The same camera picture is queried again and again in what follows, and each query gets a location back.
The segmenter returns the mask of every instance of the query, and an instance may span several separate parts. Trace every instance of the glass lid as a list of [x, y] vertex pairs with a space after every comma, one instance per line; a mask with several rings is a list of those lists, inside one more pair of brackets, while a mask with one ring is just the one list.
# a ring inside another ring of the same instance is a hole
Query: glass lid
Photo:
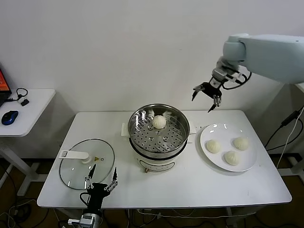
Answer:
[[84, 140], [70, 151], [87, 152], [90, 162], [84, 163], [80, 159], [62, 159], [59, 175], [61, 180], [70, 188], [76, 190], [86, 189], [85, 177], [96, 164], [91, 183], [102, 182], [110, 173], [114, 165], [114, 151], [110, 144], [100, 139]]

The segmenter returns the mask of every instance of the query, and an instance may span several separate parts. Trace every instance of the steamed bun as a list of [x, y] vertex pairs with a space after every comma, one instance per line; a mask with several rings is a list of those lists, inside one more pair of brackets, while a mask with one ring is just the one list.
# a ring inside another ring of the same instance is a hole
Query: steamed bun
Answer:
[[161, 129], [166, 126], [166, 122], [167, 121], [165, 117], [163, 117], [162, 115], [157, 115], [153, 118], [152, 125], [157, 129]]
[[237, 149], [244, 151], [248, 149], [249, 140], [247, 138], [238, 137], [233, 141], [233, 144]]
[[207, 141], [206, 147], [207, 150], [211, 153], [218, 153], [221, 149], [219, 142], [213, 139]]
[[240, 158], [237, 152], [228, 151], [224, 154], [224, 158], [229, 165], [238, 165]]

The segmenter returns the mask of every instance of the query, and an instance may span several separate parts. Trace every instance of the floor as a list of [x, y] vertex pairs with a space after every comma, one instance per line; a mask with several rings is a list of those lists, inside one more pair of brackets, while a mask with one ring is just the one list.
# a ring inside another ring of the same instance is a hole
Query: floor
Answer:
[[[274, 164], [277, 163], [277, 158], [273, 158]], [[47, 174], [52, 166], [52, 161], [44, 161], [41, 163], [38, 173]], [[8, 163], [0, 159], [0, 164], [4, 167], [8, 167]], [[290, 164], [287, 159], [283, 159], [280, 163], [279, 168], [289, 168]], [[0, 177], [4, 174], [4, 170], [0, 166]], [[17, 169], [13, 169], [10, 173], [12, 179], [15, 182], [16, 188], [19, 189], [24, 175]], [[257, 213], [257, 217], [268, 227], [280, 226], [282, 224], [294, 224], [298, 227], [304, 228], [304, 185], [302, 184], [301, 180], [298, 177], [283, 177], [284, 182], [286, 183], [289, 191], [292, 194], [293, 200], [291, 203], [283, 204], [283, 205], [272, 205], [267, 206], [261, 209]], [[33, 198], [37, 199], [39, 196], [40, 190], [43, 186], [43, 183], [32, 183], [26, 196], [24, 198]], [[22, 200], [22, 198], [18, 198], [18, 204], [26, 202], [27, 200]], [[15, 202], [15, 193], [14, 188], [12, 185], [12, 181], [7, 178], [4, 185], [0, 189], [0, 214], [2, 212], [8, 212], [9, 208], [14, 205]], [[58, 227], [58, 220], [54, 213], [54, 210], [50, 209], [43, 209], [36, 205], [34, 201], [29, 203], [31, 205], [31, 214], [29, 218], [19, 223], [21, 228], [56, 228]], [[187, 215], [192, 212], [191, 209], [179, 209], [176, 210], [180, 214]], [[157, 213], [157, 210], [152, 211], [144, 211], [145, 213]], [[161, 210], [162, 215], [168, 216], [178, 216], [178, 214], [173, 210]], [[60, 220], [69, 219], [65, 214], [61, 213], [60, 211], [56, 210], [56, 213]], [[38, 226], [36, 226], [47, 214], [45, 220]], [[143, 219], [145, 223], [149, 223], [154, 216], [144, 215], [142, 216], [136, 210], [129, 211], [130, 217], [132, 219], [132, 223], [130, 223], [129, 227], [139, 227], [143, 225]], [[225, 209], [196, 209], [192, 213], [192, 217], [199, 217], [199, 216], [207, 216], [207, 217], [216, 217], [221, 215], [226, 215]], [[127, 228], [128, 219], [126, 216], [125, 210], [105, 210], [104, 211], [104, 221], [100, 227], [102, 228]], [[6, 225], [4, 222], [6, 221], [5, 215], [0, 217], [0, 228], [5, 228]], [[145, 225], [147, 228], [181, 228], [181, 227], [204, 227], [204, 228], [225, 228], [226, 223], [224, 218], [217, 218], [217, 219], [192, 219], [192, 218], [160, 218], [155, 219], [148, 225]], [[255, 216], [249, 216], [246, 218], [246, 223], [244, 219], [242, 219], [238, 224], [238, 228], [253, 228], [253, 227], [260, 227], [260, 228], [267, 228], [263, 226]], [[283, 226], [283, 228], [292, 228], [296, 226]]]

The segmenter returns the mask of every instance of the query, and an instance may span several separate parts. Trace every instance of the laptop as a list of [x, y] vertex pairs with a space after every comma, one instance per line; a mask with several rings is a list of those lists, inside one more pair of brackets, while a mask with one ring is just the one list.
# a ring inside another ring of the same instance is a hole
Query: laptop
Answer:
[[6, 82], [4, 75], [0, 69], [0, 106], [8, 99], [11, 95], [11, 90]]

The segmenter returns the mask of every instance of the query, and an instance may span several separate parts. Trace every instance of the lid handle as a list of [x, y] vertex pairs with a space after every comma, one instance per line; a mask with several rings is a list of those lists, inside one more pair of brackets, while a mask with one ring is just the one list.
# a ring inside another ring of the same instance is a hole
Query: lid handle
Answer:
[[66, 151], [61, 150], [59, 154], [59, 158], [61, 159], [81, 159], [86, 160], [90, 156], [87, 152], [80, 152], [80, 151]]

